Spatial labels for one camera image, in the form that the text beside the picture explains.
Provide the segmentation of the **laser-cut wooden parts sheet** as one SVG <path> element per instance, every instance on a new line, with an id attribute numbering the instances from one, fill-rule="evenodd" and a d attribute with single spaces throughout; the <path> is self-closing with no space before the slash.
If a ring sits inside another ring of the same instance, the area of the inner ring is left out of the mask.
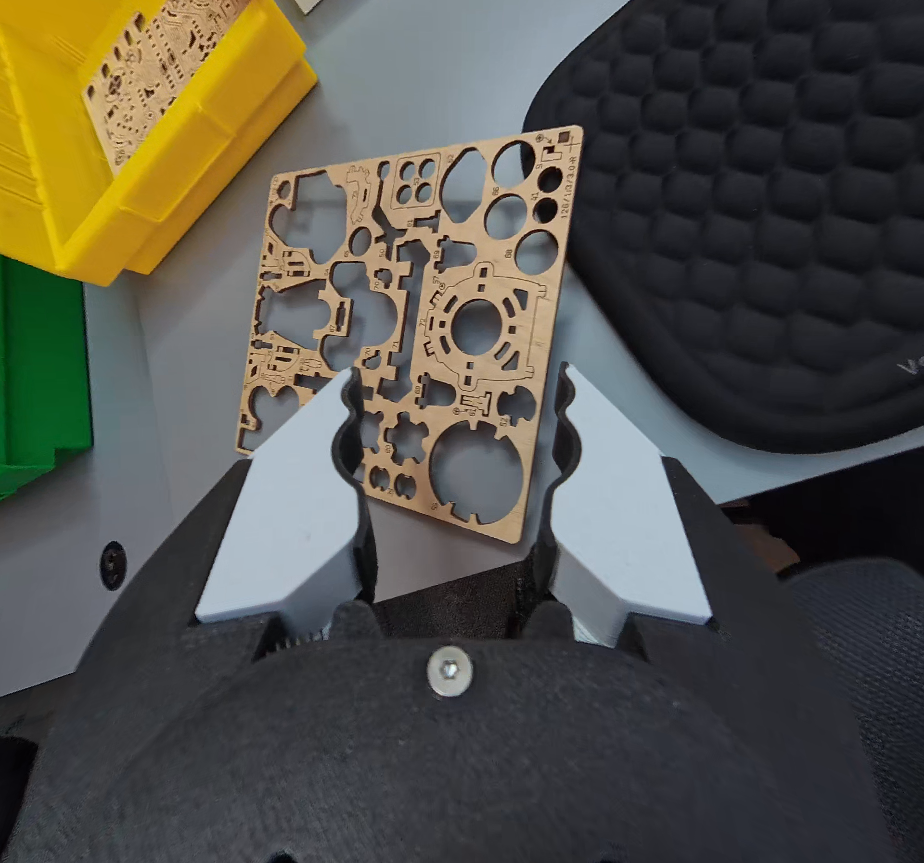
<path id="1" fill-rule="evenodd" d="M 254 396 L 294 391 L 299 405 L 335 369 L 325 343 L 348 338 L 355 303 L 334 283 L 364 267 L 395 308 L 387 338 L 355 364 L 377 448 L 363 485 L 388 501 L 508 544 L 526 519 L 539 418 L 560 301 L 584 130 L 569 125 L 447 145 L 271 179 L 237 421 L 237 452 L 261 429 Z M 298 190 L 324 174 L 345 195 L 346 230 L 330 259 L 292 246 L 273 226 Z M 512 509 L 463 519 L 433 485 L 433 449 L 456 427 L 489 425 L 521 466 Z"/>

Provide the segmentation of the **green plastic bin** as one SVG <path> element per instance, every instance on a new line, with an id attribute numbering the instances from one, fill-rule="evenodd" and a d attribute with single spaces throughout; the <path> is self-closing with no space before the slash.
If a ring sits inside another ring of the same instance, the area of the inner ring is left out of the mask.
<path id="1" fill-rule="evenodd" d="M 1 258 L 1 498 L 93 445 L 83 286 Z"/>

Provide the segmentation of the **black padded cushion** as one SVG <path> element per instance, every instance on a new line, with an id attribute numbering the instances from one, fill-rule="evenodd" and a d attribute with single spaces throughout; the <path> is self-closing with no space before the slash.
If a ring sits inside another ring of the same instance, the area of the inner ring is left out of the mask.
<path id="1" fill-rule="evenodd" d="M 922 426 L 923 0 L 630 0 L 535 95 L 584 131 L 572 269 L 722 438 Z"/>

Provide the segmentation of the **yellow plastic bin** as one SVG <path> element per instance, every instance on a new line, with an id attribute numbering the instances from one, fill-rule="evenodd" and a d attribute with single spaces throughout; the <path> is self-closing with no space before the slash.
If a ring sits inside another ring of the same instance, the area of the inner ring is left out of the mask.
<path id="1" fill-rule="evenodd" d="M 274 0 L 248 0 L 125 168 L 85 95 L 167 0 L 2 0 L 2 255 L 109 285 L 156 268 L 317 83 Z"/>

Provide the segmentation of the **black mesh office chair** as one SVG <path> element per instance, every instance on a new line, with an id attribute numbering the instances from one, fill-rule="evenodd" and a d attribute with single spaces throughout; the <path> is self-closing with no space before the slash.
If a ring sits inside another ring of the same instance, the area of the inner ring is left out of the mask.
<path id="1" fill-rule="evenodd" d="M 886 558 L 786 576 L 858 720 L 899 861 L 923 860 L 923 580 Z"/>

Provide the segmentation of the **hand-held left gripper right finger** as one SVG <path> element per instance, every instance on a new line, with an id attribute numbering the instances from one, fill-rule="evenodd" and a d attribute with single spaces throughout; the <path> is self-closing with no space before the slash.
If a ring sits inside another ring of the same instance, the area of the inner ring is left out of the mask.
<path id="1" fill-rule="evenodd" d="M 661 450 L 564 362 L 536 591 L 572 615 L 579 641 L 617 645 L 631 615 L 705 626 L 712 617 Z"/>

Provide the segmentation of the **engraved wooden parts sheet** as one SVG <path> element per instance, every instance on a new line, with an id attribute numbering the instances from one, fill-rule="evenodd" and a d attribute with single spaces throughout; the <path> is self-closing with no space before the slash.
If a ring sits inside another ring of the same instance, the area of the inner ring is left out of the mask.
<path id="1" fill-rule="evenodd" d="M 82 94 L 118 175 L 223 40 L 250 0 L 167 0 L 135 13 Z"/>

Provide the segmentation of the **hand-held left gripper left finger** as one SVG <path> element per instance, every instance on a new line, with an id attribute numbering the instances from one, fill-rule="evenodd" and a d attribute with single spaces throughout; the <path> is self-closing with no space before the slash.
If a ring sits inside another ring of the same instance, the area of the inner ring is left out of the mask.
<path id="1" fill-rule="evenodd" d="M 378 560 L 362 462 L 363 384 L 338 373 L 249 455 L 195 610 L 202 624 L 277 615 L 291 638 L 329 640 L 335 614 L 372 603 Z"/>

